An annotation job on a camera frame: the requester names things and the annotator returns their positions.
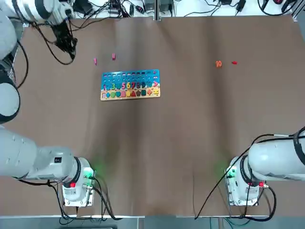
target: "colorful puzzle board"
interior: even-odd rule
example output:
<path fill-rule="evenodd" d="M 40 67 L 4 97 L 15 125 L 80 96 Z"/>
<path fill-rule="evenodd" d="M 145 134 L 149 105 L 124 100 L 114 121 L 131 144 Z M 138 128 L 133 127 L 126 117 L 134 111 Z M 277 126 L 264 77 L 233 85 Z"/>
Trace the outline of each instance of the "colorful puzzle board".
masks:
<path fill-rule="evenodd" d="M 158 69 L 102 74 L 101 100 L 160 97 Z"/>

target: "metal frame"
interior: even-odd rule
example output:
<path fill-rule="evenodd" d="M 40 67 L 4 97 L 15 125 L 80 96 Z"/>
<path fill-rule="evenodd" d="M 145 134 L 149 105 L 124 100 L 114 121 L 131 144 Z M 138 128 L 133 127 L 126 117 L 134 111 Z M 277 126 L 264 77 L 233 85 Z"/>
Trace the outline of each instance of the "metal frame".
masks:
<path fill-rule="evenodd" d="M 303 10 L 305 7 L 305 0 L 298 0 L 295 6 L 292 7 L 292 18 L 294 21 L 297 21 L 298 14 Z"/>
<path fill-rule="evenodd" d="M 161 21 L 159 0 L 154 0 L 154 21 Z"/>

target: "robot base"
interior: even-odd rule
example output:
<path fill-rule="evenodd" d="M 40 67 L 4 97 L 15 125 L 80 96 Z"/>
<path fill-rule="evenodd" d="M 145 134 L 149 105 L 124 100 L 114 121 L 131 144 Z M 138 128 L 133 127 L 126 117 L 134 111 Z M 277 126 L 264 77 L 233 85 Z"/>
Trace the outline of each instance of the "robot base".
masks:
<path fill-rule="evenodd" d="M 240 171 L 240 161 L 236 163 L 237 166 L 230 166 L 226 171 L 230 170 L 225 178 L 225 185 L 228 194 L 228 202 L 231 206 L 256 206 L 257 198 L 259 194 L 259 187 L 250 186 L 248 203 L 247 203 L 247 193 L 249 184 L 245 183 Z"/>
<path fill-rule="evenodd" d="M 82 157 L 78 158 L 81 163 L 81 173 L 75 187 L 66 188 L 62 186 L 64 205 L 68 207 L 88 207 L 93 205 L 94 180 L 96 172 L 90 167 L 89 162 Z"/>

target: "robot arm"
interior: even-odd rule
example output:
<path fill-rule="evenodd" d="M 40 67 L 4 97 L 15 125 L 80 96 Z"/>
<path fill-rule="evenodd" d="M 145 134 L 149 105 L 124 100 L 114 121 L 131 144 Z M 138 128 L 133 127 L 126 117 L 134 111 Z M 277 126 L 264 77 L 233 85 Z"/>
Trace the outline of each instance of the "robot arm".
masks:
<path fill-rule="evenodd" d="M 51 25 L 61 24 L 72 13 L 68 4 L 58 0 L 1 0 L 0 8 L 8 17 Z"/>
<path fill-rule="evenodd" d="M 75 58 L 75 47 L 77 39 L 73 37 L 68 28 L 66 20 L 72 14 L 72 8 L 67 3 L 60 3 L 59 0 L 0 0 L 0 14 L 4 14 L 9 18 L 16 18 L 25 23 L 46 23 L 50 25 L 56 37 L 55 45 L 63 52 L 67 52 L 72 59 Z M 0 36 L 0 60 L 3 59 L 16 44 L 16 34 L 12 34 L 11 25 L 0 25 L 1 30 L 9 32 L 6 36 L 13 37 L 8 40 Z M 6 46 L 9 49 L 3 51 L 1 44 L 6 39 Z"/>
<path fill-rule="evenodd" d="M 304 138 L 298 138 L 297 143 L 290 138 L 253 144 L 248 155 L 227 169 L 226 186 L 230 205 L 256 204 L 259 187 L 264 186 L 264 181 L 305 181 L 304 151 Z M 236 160 L 237 157 L 233 158 L 230 165 Z"/>
<path fill-rule="evenodd" d="M 9 77 L 0 76 L 0 176 L 62 183 L 66 206 L 93 204 L 93 169 L 85 158 L 64 147 L 37 147 L 32 140 L 6 130 L 20 108 L 19 92 Z"/>

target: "brown table surface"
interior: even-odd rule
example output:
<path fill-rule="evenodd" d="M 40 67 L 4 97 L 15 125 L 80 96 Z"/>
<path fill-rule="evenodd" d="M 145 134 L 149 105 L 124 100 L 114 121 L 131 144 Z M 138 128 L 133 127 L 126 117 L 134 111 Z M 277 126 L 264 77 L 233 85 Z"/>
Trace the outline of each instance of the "brown table surface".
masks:
<path fill-rule="evenodd" d="M 52 40 L 51 30 L 43 31 Z M 76 59 L 63 66 L 37 31 L 25 30 L 29 76 L 20 113 L 5 126 L 87 158 L 106 179 L 115 215 L 192 216 L 193 184 L 198 212 L 232 157 L 256 136 L 293 133 L 305 123 L 305 49 L 291 16 L 106 19 L 74 36 Z M 160 98 L 100 101 L 102 72 L 137 69 L 160 69 Z M 22 52 L 15 70 L 20 82 Z M 52 189 L 0 181 L 0 215 L 60 214 Z M 305 215 L 305 183 L 270 185 L 277 215 Z M 223 184 L 219 190 L 225 198 Z M 228 215 L 219 190 L 203 216 Z M 100 215 L 100 208 L 95 196 L 94 207 L 80 213 Z M 265 200 L 248 214 L 268 215 Z"/>

